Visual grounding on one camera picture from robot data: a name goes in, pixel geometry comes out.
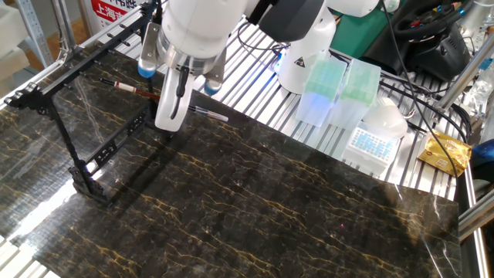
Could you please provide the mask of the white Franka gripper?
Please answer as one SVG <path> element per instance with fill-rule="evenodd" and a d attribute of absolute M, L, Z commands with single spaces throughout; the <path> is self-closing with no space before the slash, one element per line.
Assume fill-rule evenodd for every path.
<path fill-rule="evenodd" d="M 186 66 L 169 69 L 161 90 L 155 126 L 170 132 L 180 129 L 191 101 L 194 77 Z"/>

